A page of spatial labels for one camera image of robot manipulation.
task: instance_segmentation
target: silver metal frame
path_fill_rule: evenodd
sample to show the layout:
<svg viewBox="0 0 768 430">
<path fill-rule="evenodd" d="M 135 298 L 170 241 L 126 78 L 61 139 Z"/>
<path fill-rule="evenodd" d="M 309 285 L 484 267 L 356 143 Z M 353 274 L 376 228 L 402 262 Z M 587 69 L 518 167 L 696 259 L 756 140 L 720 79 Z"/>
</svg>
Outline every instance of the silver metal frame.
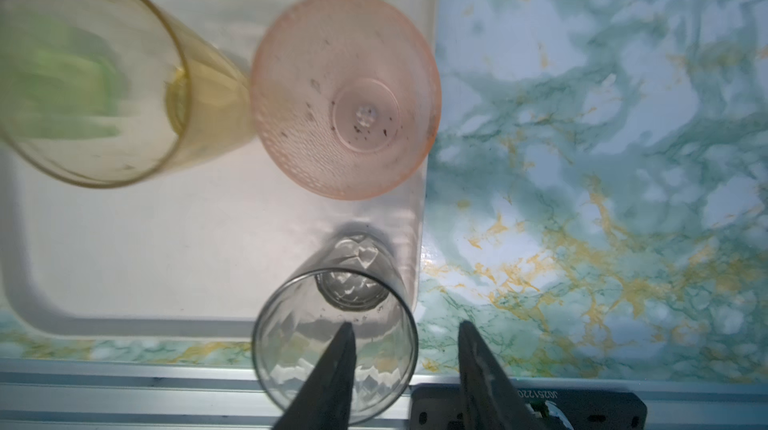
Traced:
<svg viewBox="0 0 768 430">
<path fill-rule="evenodd" d="M 416 375 L 392 407 L 355 428 L 408 428 L 410 391 L 458 376 Z M 768 385 L 516 378 L 520 388 L 634 392 L 646 428 L 766 428 Z M 271 428 L 281 415 L 251 368 L 0 358 L 0 428 Z"/>
</svg>

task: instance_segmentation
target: glass rim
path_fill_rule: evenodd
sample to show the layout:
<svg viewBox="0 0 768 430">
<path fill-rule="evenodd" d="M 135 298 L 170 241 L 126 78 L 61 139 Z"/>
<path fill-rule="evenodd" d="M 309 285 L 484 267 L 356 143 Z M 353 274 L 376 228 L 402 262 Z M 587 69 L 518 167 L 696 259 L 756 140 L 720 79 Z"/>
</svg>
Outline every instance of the glass rim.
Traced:
<svg viewBox="0 0 768 430">
<path fill-rule="evenodd" d="M 6 0 L 0 0 L 0 5 L 5 3 Z M 187 135 L 187 128 L 189 127 L 190 119 L 192 118 L 194 112 L 190 111 L 190 108 L 192 107 L 192 88 L 193 83 L 192 79 L 190 78 L 190 69 L 189 64 L 187 62 L 187 56 L 184 54 L 184 49 L 181 45 L 181 41 L 176 34 L 176 32 L 173 30 L 172 25 L 166 17 L 163 15 L 163 12 L 160 10 L 158 6 L 152 3 L 151 0 L 139 0 L 139 2 L 144 5 L 146 9 L 149 10 L 157 19 L 158 22 L 162 25 L 162 27 L 165 29 L 165 32 L 170 37 L 171 41 L 173 42 L 174 48 L 176 49 L 176 53 L 179 57 L 179 60 L 181 61 L 181 68 L 184 71 L 184 74 L 187 76 L 187 89 L 186 89 L 186 100 L 187 100 L 187 118 L 184 119 L 183 122 L 181 122 L 181 130 L 177 134 L 176 139 L 174 141 L 174 144 L 168 148 L 168 150 L 165 152 L 165 154 L 162 156 L 162 158 L 158 161 L 157 164 L 153 165 L 152 167 L 149 167 L 148 170 L 140 173 L 136 177 L 132 177 L 129 179 L 121 180 L 121 181 L 114 181 L 104 184 L 94 184 L 91 182 L 82 182 L 74 180 L 73 178 L 66 177 L 64 175 L 59 175 L 54 173 L 53 171 L 48 170 L 43 165 L 39 164 L 36 159 L 34 159 L 32 156 L 28 155 L 27 152 L 25 152 L 21 146 L 14 140 L 13 137 L 11 137 L 8 132 L 6 132 L 5 128 L 2 124 L 2 119 L 0 118 L 0 137 L 3 141 L 5 141 L 8 145 L 13 148 L 13 150 L 22 157 L 28 164 L 32 165 L 39 171 L 43 172 L 45 175 L 49 177 L 53 177 L 58 181 L 62 181 L 66 184 L 75 185 L 77 187 L 84 187 L 84 188 L 93 188 L 93 189 L 104 189 L 104 188 L 118 188 L 118 187 L 126 187 L 128 185 L 136 184 L 140 181 L 146 180 L 148 177 L 151 177 L 152 175 L 157 174 L 168 162 L 170 159 L 176 155 L 179 147 L 181 146 L 182 141 L 184 140 L 184 137 Z M 67 171 L 71 173 L 72 175 L 77 175 L 75 172 Z"/>
<path fill-rule="evenodd" d="M 277 287 L 277 289 L 272 293 L 269 300 L 267 300 L 266 303 L 264 303 L 264 306 L 261 307 L 261 310 L 259 311 L 259 316 L 256 318 L 256 323 L 254 324 L 254 331 L 252 332 L 251 338 L 250 338 L 250 357 L 251 357 L 251 362 L 254 364 L 256 377 L 259 379 L 259 384 L 264 389 L 264 393 L 270 398 L 272 403 L 274 403 L 279 409 L 281 409 L 284 412 L 285 410 L 288 409 L 288 407 L 283 407 L 281 403 L 277 402 L 277 400 L 273 397 L 272 392 L 267 387 L 265 387 L 264 384 L 262 383 L 264 381 L 264 378 L 261 375 L 261 372 L 259 371 L 259 366 L 257 365 L 257 361 L 256 361 L 256 359 L 258 358 L 256 355 L 256 334 L 258 333 L 261 326 L 264 324 L 264 319 L 266 318 L 265 312 L 272 307 L 272 305 L 277 300 L 277 298 L 288 287 L 291 287 L 294 283 L 303 281 L 306 278 L 314 277 L 315 275 L 321 275 L 326 272 L 339 272 L 339 271 L 354 273 L 360 277 L 365 277 L 365 278 L 371 279 L 372 281 L 376 281 L 377 283 L 379 283 L 379 285 L 383 286 L 392 295 L 394 295 L 398 303 L 400 303 L 400 307 L 402 307 L 402 309 L 406 311 L 406 315 L 408 316 L 408 321 L 411 324 L 410 325 L 411 337 L 413 341 L 413 346 L 411 348 L 411 365 L 409 366 L 408 372 L 406 373 L 407 378 L 401 382 L 401 388 L 397 393 L 397 397 L 393 398 L 385 406 L 381 407 L 378 412 L 374 413 L 371 416 L 361 418 L 360 420 L 355 420 L 352 417 L 353 416 L 352 410 L 350 410 L 350 425 L 352 425 L 352 424 L 365 422 L 366 420 L 370 420 L 371 418 L 374 418 L 375 416 L 379 415 L 381 412 L 384 412 L 389 407 L 391 407 L 392 404 L 395 403 L 395 401 L 402 395 L 402 393 L 408 387 L 408 385 L 411 382 L 411 378 L 413 377 L 413 374 L 416 371 L 416 364 L 418 362 L 418 330 L 416 328 L 416 320 L 413 318 L 413 312 L 411 311 L 410 306 L 405 301 L 404 297 L 399 295 L 398 292 L 394 291 L 387 283 L 382 282 L 377 277 L 371 277 L 369 274 L 365 272 L 350 270 L 350 269 L 341 268 L 341 267 L 319 267 L 319 268 L 312 269 L 310 271 L 302 272 L 299 275 L 292 276 L 287 281 L 281 283 L 280 286 Z"/>
<path fill-rule="evenodd" d="M 258 47 L 256 48 L 256 53 L 254 54 L 254 59 L 251 64 L 251 74 L 250 74 L 251 92 L 253 92 L 253 89 L 257 83 L 256 73 L 254 72 L 254 69 L 259 68 L 259 65 L 261 65 L 262 61 L 264 60 L 264 49 L 267 49 L 273 45 L 272 41 L 276 38 L 276 35 L 278 33 L 277 31 L 281 30 L 286 25 L 286 22 L 288 20 L 293 19 L 294 18 L 293 15 L 295 13 L 300 13 L 303 8 L 312 6 L 316 4 L 318 1 L 322 1 L 322 0 L 300 0 L 296 3 L 293 3 L 292 5 L 285 8 L 274 20 L 274 22 L 272 22 L 270 26 L 267 27 L 266 32 L 264 32 L 264 36 L 262 37 Z M 367 0 L 367 1 L 373 3 L 374 5 L 380 6 L 380 8 L 383 10 L 387 10 L 388 12 L 392 13 L 394 17 L 398 20 L 398 22 L 403 26 L 404 29 L 408 30 L 408 32 L 411 32 L 412 34 L 415 35 L 414 41 L 416 43 L 416 46 L 418 47 L 418 50 L 432 57 L 427 62 L 427 66 L 428 66 L 427 73 L 430 74 L 431 76 L 436 77 L 435 82 L 437 83 L 437 89 L 435 92 L 435 102 L 434 102 L 434 107 L 437 109 L 436 115 L 435 115 L 434 132 L 432 132 L 431 135 L 428 135 L 424 148 L 421 150 L 421 157 L 416 161 L 414 166 L 409 168 L 407 172 L 404 172 L 401 177 L 399 177 L 396 180 L 393 180 L 390 185 L 385 186 L 383 191 L 368 192 L 368 193 L 359 192 L 351 196 L 339 196 L 339 195 L 334 195 L 328 192 L 318 192 L 317 190 L 314 190 L 314 189 L 310 190 L 309 188 L 306 188 L 304 186 L 304 183 L 297 176 L 293 175 L 292 172 L 288 171 L 288 168 L 286 165 L 284 165 L 283 163 L 280 163 L 279 160 L 275 158 L 274 149 L 268 145 L 264 145 L 264 149 L 266 150 L 266 153 L 270 156 L 270 158 L 275 163 L 275 165 L 277 165 L 277 167 L 280 168 L 280 170 L 283 172 L 283 175 L 287 176 L 289 179 L 294 181 L 298 186 L 302 187 L 307 191 L 312 192 L 313 194 L 332 198 L 334 200 L 341 200 L 341 201 L 368 200 L 370 198 L 384 195 L 387 192 L 394 190 L 395 188 L 400 186 L 403 182 L 408 180 L 424 164 L 424 161 L 429 155 L 429 152 L 432 150 L 432 147 L 435 145 L 438 129 L 440 128 L 440 119 L 442 118 L 442 83 L 440 82 L 440 71 L 437 67 L 437 61 L 435 60 L 435 52 L 432 48 L 432 45 L 429 44 L 424 34 L 422 34 L 421 30 L 419 30 L 418 27 L 416 27 L 416 24 L 413 23 L 410 20 L 410 18 L 405 13 L 403 13 L 400 9 L 398 9 L 397 7 L 395 7 L 394 5 L 392 5 L 391 3 L 385 0 Z M 251 108 L 253 109 L 253 111 L 256 111 L 256 108 L 254 107 L 253 99 L 251 99 Z M 259 126 L 256 127 L 256 133 L 259 135 L 259 138 L 263 139 L 263 135 Z"/>
</svg>

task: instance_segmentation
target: marble tabletop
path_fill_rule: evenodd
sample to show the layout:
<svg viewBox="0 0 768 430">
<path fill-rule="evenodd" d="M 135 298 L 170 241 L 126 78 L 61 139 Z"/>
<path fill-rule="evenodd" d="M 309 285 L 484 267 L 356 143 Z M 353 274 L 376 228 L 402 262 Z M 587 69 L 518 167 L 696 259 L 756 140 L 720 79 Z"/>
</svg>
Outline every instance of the marble tabletop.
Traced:
<svg viewBox="0 0 768 430">
<path fill-rule="evenodd" d="M 768 0 L 440 0 L 419 373 L 768 381 Z M 250 365 L 246 342 L 0 356 Z"/>
</svg>

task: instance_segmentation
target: tray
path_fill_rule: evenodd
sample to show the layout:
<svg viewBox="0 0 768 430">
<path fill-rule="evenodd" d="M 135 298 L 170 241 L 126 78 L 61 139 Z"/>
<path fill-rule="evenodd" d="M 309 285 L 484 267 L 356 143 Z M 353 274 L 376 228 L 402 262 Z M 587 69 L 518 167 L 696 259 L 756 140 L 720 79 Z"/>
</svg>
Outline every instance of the tray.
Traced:
<svg viewBox="0 0 768 430">
<path fill-rule="evenodd" d="M 152 0 L 244 71 L 297 0 Z M 438 0 L 388 0 L 430 42 Z M 249 339 L 266 298 L 322 242 L 389 243 L 416 305 L 426 163 L 394 191 L 333 201 L 285 177 L 258 141 L 110 190 L 62 184 L 0 150 L 0 266 L 18 317 L 68 338 Z"/>
</svg>

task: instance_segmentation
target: glass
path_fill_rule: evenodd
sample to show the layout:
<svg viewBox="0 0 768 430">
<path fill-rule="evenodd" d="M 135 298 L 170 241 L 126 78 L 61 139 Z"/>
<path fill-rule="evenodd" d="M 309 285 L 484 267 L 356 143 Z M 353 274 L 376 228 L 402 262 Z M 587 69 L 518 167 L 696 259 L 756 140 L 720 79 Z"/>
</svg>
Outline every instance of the glass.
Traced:
<svg viewBox="0 0 768 430">
<path fill-rule="evenodd" d="M 255 136 L 247 79 L 149 0 L 0 0 L 0 133 L 43 172 L 119 187 Z"/>
<path fill-rule="evenodd" d="M 394 259 L 365 234 L 339 237 L 274 293 L 254 328 L 256 375 L 283 410 L 342 323 L 351 322 L 357 364 L 350 424 L 379 414 L 416 367 L 416 323 Z"/>
<path fill-rule="evenodd" d="M 254 58 L 256 127 L 302 187 L 361 200 L 422 163 L 440 121 L 429 45 L 382 0 L 304 0 L 270 27 Z"/>
</svg>

